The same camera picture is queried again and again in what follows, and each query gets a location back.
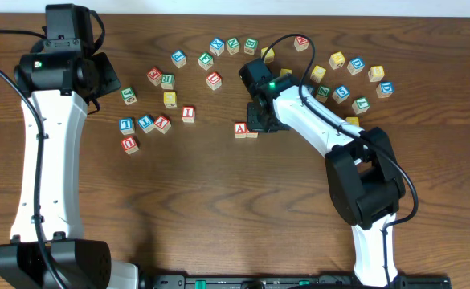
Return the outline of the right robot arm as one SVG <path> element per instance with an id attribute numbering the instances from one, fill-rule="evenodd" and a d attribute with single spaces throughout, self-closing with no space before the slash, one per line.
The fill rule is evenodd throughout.
<path id="1" fill-rule="evenodd" d="M 325 160 L 331 201 L 353 232 L 354 274 L 370 287 L 397 277 L 392 223 L 405 185 L 396 168 L 390 139 L 380 128 L 366 131 L 344 121 L 315 99 L 292 75 L 273 75 L 262 59 L 239 70 L 252 102 L 250 128 L 258 132 L 293 129 Z"/>

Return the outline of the red A block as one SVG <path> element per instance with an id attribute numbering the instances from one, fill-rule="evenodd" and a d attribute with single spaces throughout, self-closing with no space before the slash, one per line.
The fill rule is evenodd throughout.
<path id="1" fill-rule="evenodd" d="M 234 136 L 237 139 L 247 137 L 247 124 L 245 122 L 237 122 L 234 124 Z"/>

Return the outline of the blue 2 block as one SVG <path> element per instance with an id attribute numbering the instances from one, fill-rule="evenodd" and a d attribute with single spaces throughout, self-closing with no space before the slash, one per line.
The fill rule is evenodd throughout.
<path id="1" fill-rule="evenodd" d="M 313 85 L 310 85 L 310 84 L 306 84 L 305 86 L 306 86 L 309 94 L 311 96 L 315 96 L 315 87 Z"/>

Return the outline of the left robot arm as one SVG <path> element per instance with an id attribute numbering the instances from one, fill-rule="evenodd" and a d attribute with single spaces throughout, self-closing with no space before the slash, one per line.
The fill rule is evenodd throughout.
<path id="1" fill-rule="evenodd" d="M 98 14 L 49 5 L 38 43 L 9 78 L 20 95 L 25 153 L 10 241 L 0 245 L 0 276 L 16 288 L 146 288 L 135 264 L 114 260 L 108 244 L 84 238 L 79 205 L 80 139 L 98 99 L 121 84 L 92 24 Z"/>

